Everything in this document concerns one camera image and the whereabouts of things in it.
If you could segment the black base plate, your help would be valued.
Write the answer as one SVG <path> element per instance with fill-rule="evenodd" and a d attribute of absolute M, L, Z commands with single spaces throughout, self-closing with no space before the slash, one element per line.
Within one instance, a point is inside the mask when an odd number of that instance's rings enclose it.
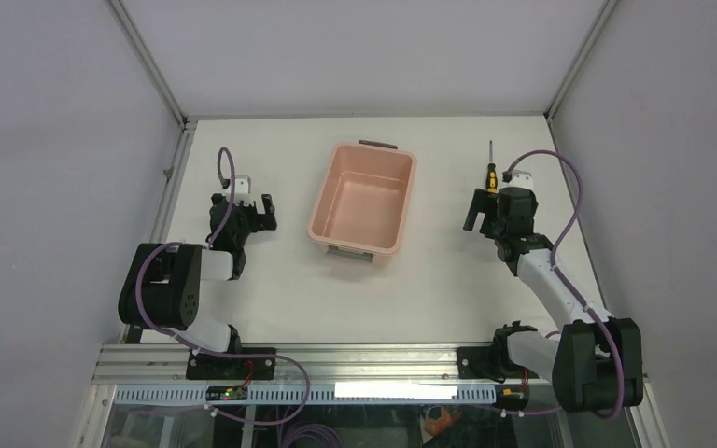
<path fill-rule="evenodd" d="M 194 355 L 190 352 L 185 378 L 190 381 L 242 382 L 248 376 L 252 380 L 273 380 L 275 360 L 266 355 L 275 355 L 276 349 L 269 346 L 244 348 L 247 359 Z"/>
<path fill-rule="evenodd" d="M 512 363 L 509 352 L 500 346 L 460 346 L 456 350 L 460 379 L 488 379 L 504 383 L 521 379 L 523 368 Z"/>

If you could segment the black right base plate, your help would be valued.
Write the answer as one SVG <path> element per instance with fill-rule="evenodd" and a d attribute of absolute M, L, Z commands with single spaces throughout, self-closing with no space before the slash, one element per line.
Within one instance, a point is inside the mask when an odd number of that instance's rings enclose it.
<path fill-rule="evenodd" d="M 500 346 L 460 346 L 456 350 L 460 379 L 488 379 L 504 383 L 521 379 L 523 368 L 512 363 L 509 352 Z"/>

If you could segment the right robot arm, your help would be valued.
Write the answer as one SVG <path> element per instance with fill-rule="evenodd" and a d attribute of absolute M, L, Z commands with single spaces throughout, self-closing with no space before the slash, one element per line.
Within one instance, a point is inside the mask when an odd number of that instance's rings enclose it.
<path fill-rule="evenodd" d="M 458 375 L 502 383 L 533 373 L 552 385 L 562 410 L 611 419 L 643 400 L 640 329 L 583 296 L 560 268 L 556 246 L 534 231 L 537 208 L 530 189 L 476 189 L 463 228 L 495 243 L 499 260 L 540 300 L 557 335 L 505 324 L 488 345 L 457 349 Z"/>

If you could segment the aluminium frame rail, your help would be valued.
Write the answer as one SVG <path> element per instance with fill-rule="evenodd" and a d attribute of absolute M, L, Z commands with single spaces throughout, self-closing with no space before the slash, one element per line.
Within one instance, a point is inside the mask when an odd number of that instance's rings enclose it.
<path fill-rule="evenodd" d="M 301 363 L 314 384 L 342 381 L 454 382 L 468 362 L 461 343 L 281 343 L 279 356 Z M 177 343 L 107 344 L 94 385 L 181 384 L 190 351 Z"/>

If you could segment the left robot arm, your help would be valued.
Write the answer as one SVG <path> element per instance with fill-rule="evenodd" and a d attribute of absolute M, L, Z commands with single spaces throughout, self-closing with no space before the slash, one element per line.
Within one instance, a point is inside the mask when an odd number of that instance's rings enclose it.
<path fill-rule="evenodd" d="M 231 202 L 216 193 L 209 210 L 214 243 L 143 243 L 118 298 L 122 323 L 155 330 L 188 346 L 193 354 L 226 353 L 241 357 L 237 329 L 199 310 L 203 282 L 235 281 L 246 266 L 246 242 L 253 233 L 277 229 L 270 194 L 261 196 L 262 210 L 254 201 Z"/>

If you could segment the orange object below table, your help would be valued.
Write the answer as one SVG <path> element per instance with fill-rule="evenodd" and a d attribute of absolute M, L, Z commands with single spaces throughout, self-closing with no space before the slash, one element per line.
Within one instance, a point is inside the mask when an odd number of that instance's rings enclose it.
<path fill-rule="evenodd" d="M 421 431 L 424 438 L 434 438 L 458 422 L 461 411 L 457 406 L 436 405 L 428 407 L 421 415 Z"/>

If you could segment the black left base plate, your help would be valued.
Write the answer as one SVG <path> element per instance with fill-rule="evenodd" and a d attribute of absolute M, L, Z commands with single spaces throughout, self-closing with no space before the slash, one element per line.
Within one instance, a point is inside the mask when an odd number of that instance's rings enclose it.
<path fill-rule="evenodd" d="M 194 355 L 190 352 L 185 378 L 190 381 L 242 382 L 248 376 L 252 380 L 273 380 L 275 360 L 266 355 L 275 355 L 276 349 L 269 346 L 244 348 L 247 359 Z"/>

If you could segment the pink plastic bin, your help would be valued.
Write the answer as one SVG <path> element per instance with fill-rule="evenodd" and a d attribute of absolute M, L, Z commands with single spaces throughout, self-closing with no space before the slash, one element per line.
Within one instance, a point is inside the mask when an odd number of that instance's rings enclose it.
<path fill-rule="evenodd" d="M 307 234 L 321 251 L 383 268 L 399 253 L 417 158 L 394 145 L 359 140 L 332 149 Z"/>

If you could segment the black yellow screwdriver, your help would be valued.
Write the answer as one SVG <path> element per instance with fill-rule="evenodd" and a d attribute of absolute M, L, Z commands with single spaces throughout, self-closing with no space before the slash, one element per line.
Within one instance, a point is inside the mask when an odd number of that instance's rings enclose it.
<path fill-rule="evenodd" d="M 488 142 L 488 158 L 489 160 L 487 164 L 487 178 L 485 182 L 485 187 L 488 192 L 496 194 L 498 191 L 498 179 L 497 168 L 494 158 L 494 144 L 492 140 Z"/>

